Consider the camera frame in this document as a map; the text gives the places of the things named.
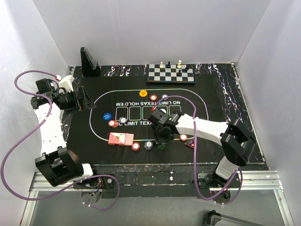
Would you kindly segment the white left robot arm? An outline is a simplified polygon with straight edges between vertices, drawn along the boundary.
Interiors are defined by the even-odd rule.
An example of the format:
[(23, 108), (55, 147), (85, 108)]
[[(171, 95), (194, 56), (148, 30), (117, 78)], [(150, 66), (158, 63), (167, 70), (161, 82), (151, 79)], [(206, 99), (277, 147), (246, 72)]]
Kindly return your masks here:
[(73, 79), (68, 75), (63, 79), (36, 81), (38, 91), (31, 98), (31, 105), (43, 125), (40, 127), (42, 148), (35, 165), (52, 186), (80, 178), (89, 188), (96, 188), (100, 183), (99, 175), (67, 148), (61, 128), (63, 113), (71, 115), (96, 107), (83, 86), (73, 89)]

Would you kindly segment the green poker chip stack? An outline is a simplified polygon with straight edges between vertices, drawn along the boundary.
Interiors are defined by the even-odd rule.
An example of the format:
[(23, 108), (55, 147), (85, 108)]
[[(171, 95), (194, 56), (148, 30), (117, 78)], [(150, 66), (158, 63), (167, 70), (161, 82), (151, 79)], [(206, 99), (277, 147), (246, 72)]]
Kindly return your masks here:
[(164, 150), (165, 147), (166, 147), (165, 144), (158, 144), (158, 148), (159, 148), (160, 150)]

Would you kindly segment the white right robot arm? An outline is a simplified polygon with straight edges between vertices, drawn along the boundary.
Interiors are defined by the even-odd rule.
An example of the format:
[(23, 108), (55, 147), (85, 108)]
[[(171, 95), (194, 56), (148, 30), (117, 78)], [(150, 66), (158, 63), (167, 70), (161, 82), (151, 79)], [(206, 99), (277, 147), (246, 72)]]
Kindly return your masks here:
[(246, 166), (256, 146), (255, 136), (240, 120), (228, 124), (194, 118), (181, 112), (168, 115), (156, 108), (148, 121), (158, 145), (171, 141), (176, 134), (196, 136), (220, 145), (225, 156), (213, 174), (213, 183), (218, 187), (226, 186), (234, 171)]

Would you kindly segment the black triangular all-in marker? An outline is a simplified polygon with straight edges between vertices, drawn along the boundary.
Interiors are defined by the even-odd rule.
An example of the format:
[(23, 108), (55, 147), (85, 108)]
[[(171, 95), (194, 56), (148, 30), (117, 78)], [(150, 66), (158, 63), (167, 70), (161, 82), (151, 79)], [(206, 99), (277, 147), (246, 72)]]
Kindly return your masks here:
[(194, 139), (190, 139), (187, 142), (184, 143), (185, 146), (194, 149)]

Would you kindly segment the red-backed playing card deck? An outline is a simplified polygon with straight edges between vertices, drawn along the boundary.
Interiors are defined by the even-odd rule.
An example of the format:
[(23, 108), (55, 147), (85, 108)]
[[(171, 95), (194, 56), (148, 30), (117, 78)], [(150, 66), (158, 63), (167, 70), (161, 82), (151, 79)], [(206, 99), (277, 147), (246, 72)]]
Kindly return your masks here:
[(134, 134), (131, 133), (120, 133), (119, 145), (132, 146), (134, 142)]

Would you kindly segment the blue small blind button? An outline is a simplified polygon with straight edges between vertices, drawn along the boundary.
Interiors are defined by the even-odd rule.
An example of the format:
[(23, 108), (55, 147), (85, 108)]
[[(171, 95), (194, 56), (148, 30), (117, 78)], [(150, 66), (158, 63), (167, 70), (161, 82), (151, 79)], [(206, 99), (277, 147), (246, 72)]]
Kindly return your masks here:
[(105, 121), (109, 121), (109, 120), (112, 119), (112, 115), (111, 115), (110, 113), (105, 113), (105, 114), (103, 115), (103, 119), (104, 119)]

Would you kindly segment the blue poker chip stack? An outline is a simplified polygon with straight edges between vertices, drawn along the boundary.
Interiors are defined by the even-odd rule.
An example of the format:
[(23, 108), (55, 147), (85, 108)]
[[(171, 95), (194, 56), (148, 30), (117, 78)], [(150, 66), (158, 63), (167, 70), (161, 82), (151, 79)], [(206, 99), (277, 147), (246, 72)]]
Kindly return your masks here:
[(144, 148), (146, 150), (150, 150), (153, 147), (153, 142), (152, 141), (146, 141), (144, 144)]

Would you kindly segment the red chips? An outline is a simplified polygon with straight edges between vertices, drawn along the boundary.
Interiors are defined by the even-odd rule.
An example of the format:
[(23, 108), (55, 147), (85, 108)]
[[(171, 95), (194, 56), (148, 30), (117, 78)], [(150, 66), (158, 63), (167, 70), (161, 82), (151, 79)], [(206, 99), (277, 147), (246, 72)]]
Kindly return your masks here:
[(109, 122), (108, 122), (108, 125), (110, 126), (110, 127), (112, 127), (112, 128), (116, 128), (117, 126), (118, 126), (118, 122), (116, 121), (116, 120), (110, 120)]
[(151, 101), (156, 101), (157, 100), (157, 96), (156, 95), (151, 95), (150, 96), (150, 100)]
[(188, 136), (187, 136), (186, 134), (181, 134), (181, 135), (179, 136), (179, 139), (180, 139), (181, 141), (186, 141), (186, 140), (188, 139)]

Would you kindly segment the yellow big blind button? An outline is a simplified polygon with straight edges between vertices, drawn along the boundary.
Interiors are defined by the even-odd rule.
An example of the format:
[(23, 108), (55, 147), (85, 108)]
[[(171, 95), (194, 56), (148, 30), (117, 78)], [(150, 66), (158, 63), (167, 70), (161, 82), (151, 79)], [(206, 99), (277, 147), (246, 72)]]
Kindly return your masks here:
[(141, 90), (141, 91), (139, 92), (139, 95), (140, 95), (141, 97), (146, 97), (146, 96), (148, 95), (148, 92), (147, 92), (146, 90)]

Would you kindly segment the red playing card box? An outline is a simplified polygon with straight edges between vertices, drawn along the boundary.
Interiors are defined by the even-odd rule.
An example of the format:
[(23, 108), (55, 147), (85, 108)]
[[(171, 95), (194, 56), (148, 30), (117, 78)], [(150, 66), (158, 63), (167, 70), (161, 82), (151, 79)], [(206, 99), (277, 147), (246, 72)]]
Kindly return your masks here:
[(126, 133), (110, 132), (108, 144), (109, 145), (125, 145)]

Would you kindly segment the red poker chip stack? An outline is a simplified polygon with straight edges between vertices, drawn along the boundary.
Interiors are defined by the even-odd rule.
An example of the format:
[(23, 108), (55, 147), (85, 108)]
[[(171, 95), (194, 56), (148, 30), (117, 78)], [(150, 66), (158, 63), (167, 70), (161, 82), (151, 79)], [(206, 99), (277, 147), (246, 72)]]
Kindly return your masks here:
[(140, 149), (140, 144), (137, 143), (137, 142), (134, 142), (134, 143), (132, 144), (132, 150), (133, 150), (133, 151), (139, 151), (139, 149)]

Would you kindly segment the blue chips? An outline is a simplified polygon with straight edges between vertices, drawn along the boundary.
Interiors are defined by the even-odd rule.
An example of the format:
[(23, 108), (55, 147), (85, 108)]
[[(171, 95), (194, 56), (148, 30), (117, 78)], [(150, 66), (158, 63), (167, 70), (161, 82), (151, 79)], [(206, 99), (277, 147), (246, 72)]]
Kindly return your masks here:
[(162, 99), (163, 99), (163, 100), (168, 100), (168, 95), (167, 95), (167, 94), (163, 94), (163, 95), (162, 95)]
[(126, 119), (125, 117), (120, 117), (120, 118), (119, 118), (119, 122), (120, 122), (121, 124), (125, 124), (126, 121), (127, 121), (127, 119)]

